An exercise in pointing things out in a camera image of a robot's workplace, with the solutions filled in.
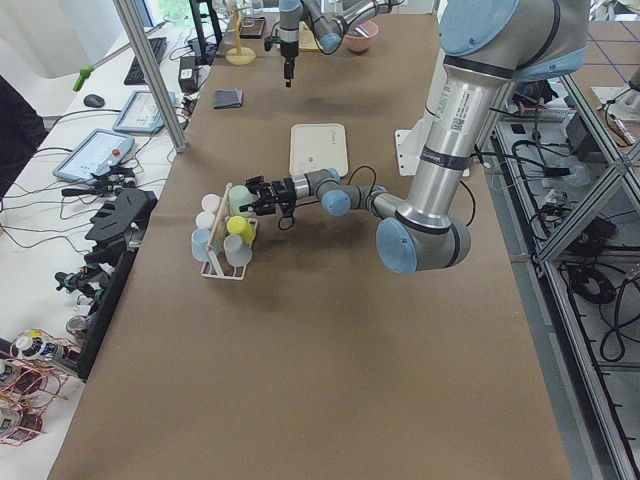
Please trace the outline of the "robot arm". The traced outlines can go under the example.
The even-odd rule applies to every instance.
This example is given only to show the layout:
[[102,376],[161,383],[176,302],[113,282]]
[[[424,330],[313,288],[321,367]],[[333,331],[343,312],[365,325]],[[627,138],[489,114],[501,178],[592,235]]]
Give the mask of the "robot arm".
[[401,4],[402,1],[396,0],[358,1],[342,13],[323,13],[316,1],[280,1],[276,39],[284,58],[285,86],[290,88],[294,79],[301,22],[310,29],[320,50],[331,55],[349,31],[378,15],[391,13]]
[[246,183],[257,215],[291,217],[299,200],[314,197],[334,216],[367,210],[379,219],[376,247],[397,273],[460,263],[471,245],[467,226],[448,211],[492,108],[509,87],[569,74],[586,56],[586,1],[451,1],[439,27],[446,74],[433,123],[406,198],[379,186],[343,184],[321,169]]

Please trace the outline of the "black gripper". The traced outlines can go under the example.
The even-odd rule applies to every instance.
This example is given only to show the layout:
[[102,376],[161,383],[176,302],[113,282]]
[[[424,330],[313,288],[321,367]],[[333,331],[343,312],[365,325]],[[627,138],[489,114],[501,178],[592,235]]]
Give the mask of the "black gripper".
[[299,43],[298,42],[281,42],[280,53],[285,59],[285,63],[284,63],[285,86],[289,88],[289,86],[292,86],[292,81],[294,79],[294,63],[295,63],[295,59],[299,55]]
[[277,207],[282,213],[292,213],[296,206],[296,191],[294,181],[286,177],[279,181],[268,182],[263,176],[256,176],[245,181],[246,188],[251,193],[268,192],[268,200],[259,199],[251,204],[239,207],[244,216],[272,215]]

